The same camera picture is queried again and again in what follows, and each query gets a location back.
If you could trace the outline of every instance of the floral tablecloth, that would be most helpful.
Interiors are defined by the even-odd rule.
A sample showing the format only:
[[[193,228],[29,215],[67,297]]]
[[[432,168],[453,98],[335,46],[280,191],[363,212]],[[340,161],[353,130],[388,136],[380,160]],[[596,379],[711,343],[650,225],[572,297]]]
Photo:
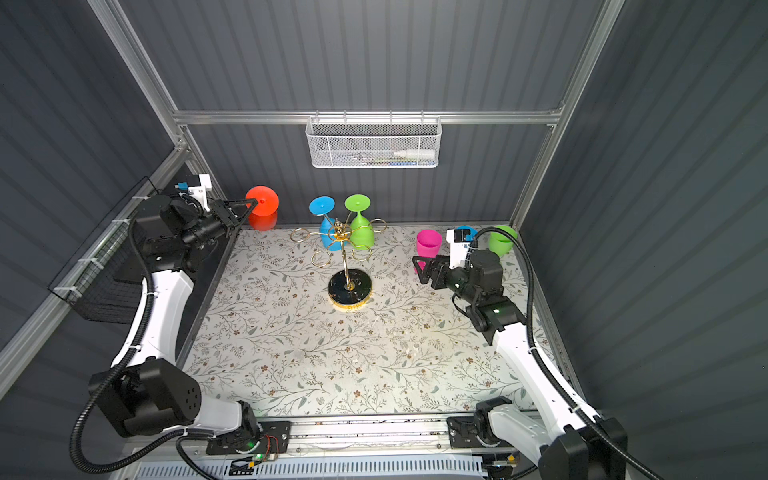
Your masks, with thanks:
[[[316,237],[296,244],[289,230],[242,231],[184,370],[206,394],[247,400],[258,416],[455,412],[499,395],[534,408],[516,373],[454,310],[450,290],[419,283],[410,259],[422,228],[390,227],[370,260],[350,260],[373,281],[372,298],[353,311],[326,292],[340,253],[319,269],[310,262]],[[525,312],[515,256],[502,266],[505,294]]]

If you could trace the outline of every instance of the pink cup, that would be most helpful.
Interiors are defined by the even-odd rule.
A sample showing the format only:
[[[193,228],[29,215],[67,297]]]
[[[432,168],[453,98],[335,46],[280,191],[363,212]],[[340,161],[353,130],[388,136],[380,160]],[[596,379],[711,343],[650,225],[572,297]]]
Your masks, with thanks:
[[[416,252],[420,257],[437,257],[441,245],[442,235],[436,230],[422,230],[416,235]],[[421,268],[424,265],[424,262],[419,262]]]

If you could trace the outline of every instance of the gray corrugated wall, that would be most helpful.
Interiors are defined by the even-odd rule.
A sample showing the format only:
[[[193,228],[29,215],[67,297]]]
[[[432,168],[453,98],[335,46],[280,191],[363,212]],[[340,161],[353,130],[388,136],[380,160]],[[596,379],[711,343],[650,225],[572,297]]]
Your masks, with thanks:
[[[123,2],[178,107],[209,111],[556,108],[600,6]],[[277,191],[280,223],[312,223],[314,197],[341,206],[354,193],[373,197],[370,213],[388,221],[508,219],[546,132],[446,126],[435,170],[372,172],[312,167],[301,127],[191,129],[228,195]]]
[[[768,469],[766,25],[628,2],[522,229],[588,399],[667,478]]]
[[[0,2],[0,111],[5,346],[78,245],[173,145],[85,1]],[[109,366],[126,333],[66,318],[0,402],[4,477],[80,476],[69,430],[88,377]],[[98,418],[88,426],[95,458],[119,453],[110,431]]]
[[[312,167],[304,127],[194,125],[191,131],[230,198],[254,185],[280,197],[279,223],[315,223],[310,201],[336,199],[346,215],[351,194],[371,198],[368,218],[392,221],[501,220],[505,222],[548,131],[545,125],[446,125],[440,165],[416,169]]]

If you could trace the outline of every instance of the leaf pattern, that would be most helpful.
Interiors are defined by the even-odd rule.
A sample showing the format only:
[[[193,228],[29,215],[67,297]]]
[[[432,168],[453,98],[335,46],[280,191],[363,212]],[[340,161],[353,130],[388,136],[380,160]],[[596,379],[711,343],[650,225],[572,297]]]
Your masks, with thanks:
[[[246,400],[259,416],[455,412],[500,395],[534,408],[517,373],[455,311],[449,290],[419,283],[411,257],[420,230],[390,227],[377,234],[370,260],[350,261],[373,280],[357,310],[337,309],[326,292],[340,255],[318,269],[315,239],[240,232],[184,370],[206,394]],[[525,310],[515,257],[502,265],[505,294]],[[536,340],[553,358],[534,317]]]

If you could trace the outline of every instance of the white mesh basket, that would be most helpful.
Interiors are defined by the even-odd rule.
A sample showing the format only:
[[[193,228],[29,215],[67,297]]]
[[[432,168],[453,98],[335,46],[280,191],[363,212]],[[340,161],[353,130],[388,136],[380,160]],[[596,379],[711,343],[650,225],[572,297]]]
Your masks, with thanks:
[[[442,125],[331,124],[314,118],[306,124],[312,165],[318,168],[434,168]]]

